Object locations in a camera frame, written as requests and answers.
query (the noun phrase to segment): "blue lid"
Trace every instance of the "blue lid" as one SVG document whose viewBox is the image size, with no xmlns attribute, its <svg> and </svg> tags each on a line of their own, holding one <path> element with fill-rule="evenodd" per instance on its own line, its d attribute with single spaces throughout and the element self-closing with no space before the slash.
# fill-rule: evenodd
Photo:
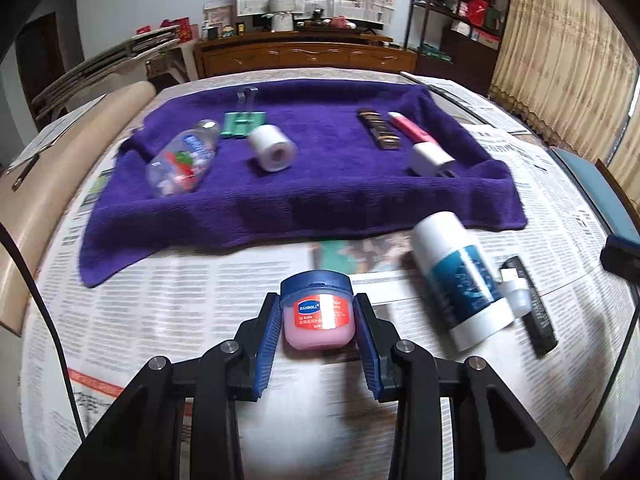
<svg viewBox="0 0 640 480">
<path fill-rule="evenodd" d="M 280 296 L 284 298 L 312 286 L 330 286 L 353 295 L 351 280 L 346 274 L 332 270 L 306 270 L 283 280 L 280 283 Z"/>
</svg>

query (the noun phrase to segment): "purple towel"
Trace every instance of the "purple towel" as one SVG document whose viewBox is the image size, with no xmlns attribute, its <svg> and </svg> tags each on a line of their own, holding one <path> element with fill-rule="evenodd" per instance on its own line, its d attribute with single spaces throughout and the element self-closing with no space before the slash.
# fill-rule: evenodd
<svg viewBox="0 0 640 480">
<path fill-rule="evenodd" d="M 493 160 L 440 110 L 425 86 L 295 79 L 258 85 L 255 109 L 298 146 L 279 173 L 257 165 L 247 139 L 221 139 L 212 168 L 192 193 L 155 198 L 145 165 L 179 132 L 201 119 L 221 124 L 236 110 L 228 87 L 172 99 L 126 140 L 84 233 L 80 275 L 95 286 L 169 246 L 222 249 L 259 240 L 365 237 L 409 229 L 438 211 L 468 227 L 526 225 L 507 166 Z M 413 143 L 379 150 L 356 116 L 370 107 L 420 124 L 457 161 L 459 178 L 423 178 L 408 169 Z"/>
</svg>

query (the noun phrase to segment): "blue label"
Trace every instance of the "blue label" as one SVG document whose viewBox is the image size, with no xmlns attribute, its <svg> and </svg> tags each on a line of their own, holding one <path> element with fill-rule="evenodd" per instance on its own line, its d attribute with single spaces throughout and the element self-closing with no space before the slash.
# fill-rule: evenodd
<svg viewBox="0 0 640 480">
<path fill-rule="evenodd" d="M 189 134 L 189 135 L 185 135 L 182 138 L 182 140 L 194 152 L 197 152 L 198 155 L 202 156 L 203 158 L 208 158 L 209 150 L 207 149 L 207 147 L 204 145 L 204 143 L 198 137 L 196 137 L 193 134 Z"/>
<path fill-rule="evenodd" d="M 313 314 L 320 310 L 320 302 L 316 300 L 301 301 L 298 304 L 299 314 Z"/>
<path fill-rule="evenodd" d="M 459 325 L 502 297 L 478 249 L 473 245 L 440 260 L 427 278 L 439 296 L 449 328 Z"/>
</svg>

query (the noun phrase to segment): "red stripe on newspaper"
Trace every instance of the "red stripe on newspaper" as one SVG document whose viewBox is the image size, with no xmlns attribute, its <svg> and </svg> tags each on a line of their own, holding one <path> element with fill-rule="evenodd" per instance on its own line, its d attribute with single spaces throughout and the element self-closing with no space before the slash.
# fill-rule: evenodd
<svg viewBox="0 0 640 480">
<path fill-rule="evenodd" d="M 100 379 L 81 374 L 80 372 L 76 372 L 71 368 L 69 368 L 69 378 L 76 383 L 83 384 L 84 386 L 87 386 L 92 390 L 95 390 L 96 392 L 100 392 L 111 397 L 119 396 L 124 390 L 124 388 L 116 386 L 115 384 L 105 383 Z"/>
</svg>

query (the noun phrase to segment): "red label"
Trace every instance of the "red label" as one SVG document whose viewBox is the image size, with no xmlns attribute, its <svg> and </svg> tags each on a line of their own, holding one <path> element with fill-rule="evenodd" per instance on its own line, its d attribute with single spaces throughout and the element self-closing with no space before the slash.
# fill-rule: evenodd
<svg viewBox="0 0 640 480">
<path fill-rule="evenodd" d="M 294 305 L 296 326 L 307 330 L 329 330 L 349 322 L 347 300 L 333 294 L 314 294 Z"/>
</svg>

